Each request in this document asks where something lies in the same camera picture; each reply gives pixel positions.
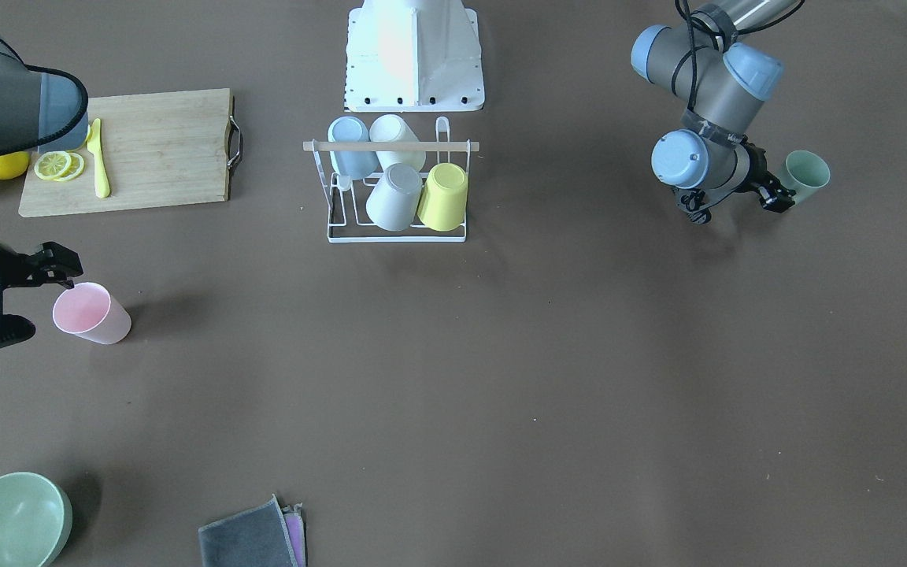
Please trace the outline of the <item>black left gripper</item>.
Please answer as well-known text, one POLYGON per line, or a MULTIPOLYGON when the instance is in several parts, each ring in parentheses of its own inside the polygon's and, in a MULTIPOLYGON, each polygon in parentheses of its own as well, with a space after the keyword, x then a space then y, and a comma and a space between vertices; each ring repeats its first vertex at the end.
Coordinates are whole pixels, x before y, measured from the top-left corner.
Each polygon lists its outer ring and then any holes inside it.
MULTIPOLYGON (((774 213, 785 213, 795 206, 792 190, 784 187, 780 180, 770 180, 766 150, 750 141, 742 141, 738 153, 738 166, 746 171, 735 188, 738 193, 752 191, 759 196, 762 209, 774 213)), ((712 220, 710 209, 730 196, 730 191, 720 189, 680 189, 679 208, 695 224, 708 224, 712 220)))

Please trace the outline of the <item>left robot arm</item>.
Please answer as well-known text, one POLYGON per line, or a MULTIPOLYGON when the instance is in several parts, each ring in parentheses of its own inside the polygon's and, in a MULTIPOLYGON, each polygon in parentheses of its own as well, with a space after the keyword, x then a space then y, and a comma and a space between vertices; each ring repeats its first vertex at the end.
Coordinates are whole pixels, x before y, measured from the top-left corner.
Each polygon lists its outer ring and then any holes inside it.
POLYGON ((653 147, 651 165, 691 222, 708 223, 710 209, 733 194, 754 193, 763 209, 777 213, 794 205, 794 191, 770 171, 765 150, 746 137, 784 65, 744 38, 801 7, 800 1, 708 1, 692 8, 677 1, 680 25, 654 25, 635 40, 634 71, 685 106, 680 129, 653 147))

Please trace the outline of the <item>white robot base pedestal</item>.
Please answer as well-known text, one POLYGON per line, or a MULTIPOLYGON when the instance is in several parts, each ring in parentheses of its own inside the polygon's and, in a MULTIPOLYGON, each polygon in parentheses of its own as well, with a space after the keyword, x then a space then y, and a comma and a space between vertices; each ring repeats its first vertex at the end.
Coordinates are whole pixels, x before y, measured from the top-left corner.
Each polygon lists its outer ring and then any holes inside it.
POLYGON ((485 103, 475 10, 461 1, 365 1, 349 11, 346 111, 472 112, 485 103))

